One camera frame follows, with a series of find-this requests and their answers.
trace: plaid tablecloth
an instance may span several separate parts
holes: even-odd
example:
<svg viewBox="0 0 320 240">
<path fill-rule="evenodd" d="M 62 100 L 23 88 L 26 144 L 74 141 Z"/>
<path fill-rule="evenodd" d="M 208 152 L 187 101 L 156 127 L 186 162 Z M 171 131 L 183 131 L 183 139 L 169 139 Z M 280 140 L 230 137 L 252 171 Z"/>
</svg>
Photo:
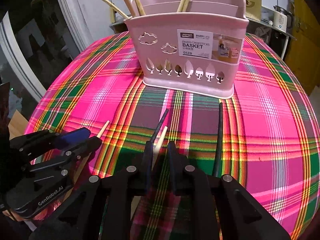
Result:
<svg viewBox="0 0 320 240">
<path fill-rule="evenodd" d="M 320 132 L 308 96 L 284 62 L 247 34 L 234 96 L 228 100 L 147 87 L 142 76 L 128 33 L 96 41 L 51 85 L 26 133 L 87 127 L 96 135 L 110 120 L 101 148 L 80 176 L 84 181 L 129 165 L 168 108 L 164 145 L 174 140 L 181 154 L 211 174 L 223 102 L 220 174 L 238 179 L 297 239 L 319 206 Z M 132 239 L 189 239 L 190 201 L 168 190 L 165 146 L 156 163 L 158 186 L 140 201 Z M 50 157 L 47 153 L 42 160 Z"/>
</svg>

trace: white kettle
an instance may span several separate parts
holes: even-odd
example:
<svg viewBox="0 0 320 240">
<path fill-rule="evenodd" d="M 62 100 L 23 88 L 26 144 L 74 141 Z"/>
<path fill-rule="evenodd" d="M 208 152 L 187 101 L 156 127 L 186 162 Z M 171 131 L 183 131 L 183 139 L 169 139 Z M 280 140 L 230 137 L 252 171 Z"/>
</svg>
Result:
<svg viewBox="0 0 320 240">
<path fill-rule="evenodd" d="M 274 19 L 273 19 L 273 26 L 282 30 L 282 31 L 287 31 L 287 22 L 288 22 L 288 15 L 291 18 L 291 24 L 290 27 L 292 27 L 293 24 L 293 14 L 288 12 L 287 10 L 279 7 L 279 6 L 274 6 L 273 7 L 275 11 Z"/>
</svg>

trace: pot handle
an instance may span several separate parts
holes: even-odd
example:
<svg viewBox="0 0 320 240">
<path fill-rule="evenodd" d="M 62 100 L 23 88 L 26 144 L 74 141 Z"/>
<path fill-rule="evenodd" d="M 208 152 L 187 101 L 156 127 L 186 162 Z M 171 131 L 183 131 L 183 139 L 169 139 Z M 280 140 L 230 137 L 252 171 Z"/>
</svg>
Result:
<svg viewBox="0 0 320 240">
<path fill-rule="evenodd" d="M 293 26 L 293 20 L 294 20 L 294 16 L 293 16 L 293 14 L 291 13 L 291 12 L 288 12 L 288 15 L 290 16 L 290 18 L 291 18 L 291 24 L 290 24 L 290 27 L 288 27 L 287 26 L 287 28 L 292 28 L 292 26 Z"/>
</svg>

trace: pink basket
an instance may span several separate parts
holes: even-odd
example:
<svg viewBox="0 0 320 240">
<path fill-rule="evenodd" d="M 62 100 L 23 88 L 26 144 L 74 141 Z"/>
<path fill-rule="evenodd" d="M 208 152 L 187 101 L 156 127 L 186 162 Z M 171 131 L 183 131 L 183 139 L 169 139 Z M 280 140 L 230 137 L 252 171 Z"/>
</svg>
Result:
<svg viewBox="0 0 320 240">
<path fill-rule="evenodd" d="M 146 16 L 125 20 L 148 86 L 227 99 L 246 28 L 245 0 L 141 0 Z M 134 0 L 132 5 L 137 11 Z"/>
</svg>

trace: basket base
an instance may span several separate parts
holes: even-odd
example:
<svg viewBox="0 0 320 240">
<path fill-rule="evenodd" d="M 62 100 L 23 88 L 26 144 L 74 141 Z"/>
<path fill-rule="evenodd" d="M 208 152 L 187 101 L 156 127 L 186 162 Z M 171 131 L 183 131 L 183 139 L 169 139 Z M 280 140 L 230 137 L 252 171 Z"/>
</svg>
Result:
<svg viewBox="0 0 320 240">
<path fill-rule="evenodd" d="M 154 78 L 147 78 L 143 77 L 143 83 L 146 86 L 150 87 L 158 87 L 158 88 L 164 88 L 164 89 L 172 89 L 172 90 L 179 90 L 184 91 L 188 93 L 193 94 L 199 94 L 207 97 L 213 97 L 213 98 L 219 98 L 219 99 L 229 99 L 233 96 L 233 86 L 230 90 L 219 90 L 216 88 L 209 88 L 205 86 L 192 86 L 192 90 L 186 89 L 186 84 L 179 81 L 166 81 L 168 86 L 163 86 L 163 80 L 160 79 L 154 79 Z"/>
</svg>

